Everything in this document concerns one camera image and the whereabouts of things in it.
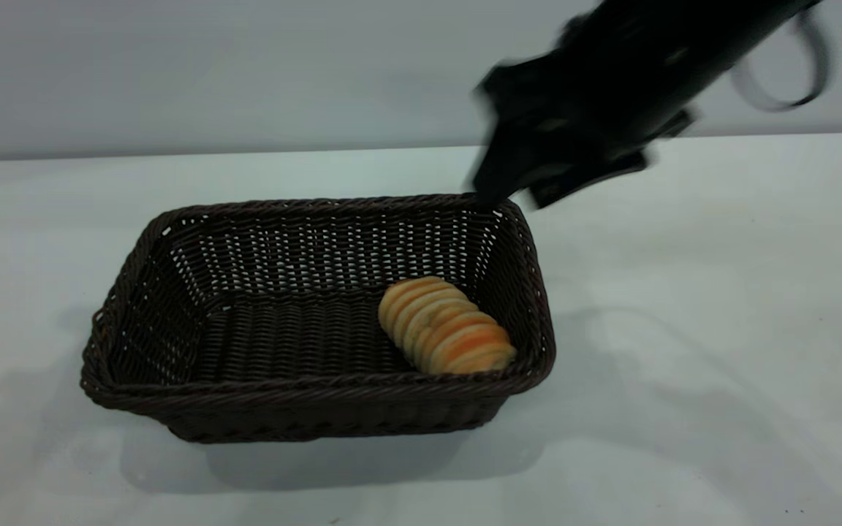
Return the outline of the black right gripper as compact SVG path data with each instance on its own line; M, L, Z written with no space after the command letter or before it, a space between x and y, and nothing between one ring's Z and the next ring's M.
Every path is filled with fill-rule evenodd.
M607 104L619 96L587 94L549 53L493 67L477 87L493 126L471 177L477 201L495 205L528 189L534 207L549 207L594 184L649 166L645 149L693 124L693 110L671 109L652 129L625 126Z

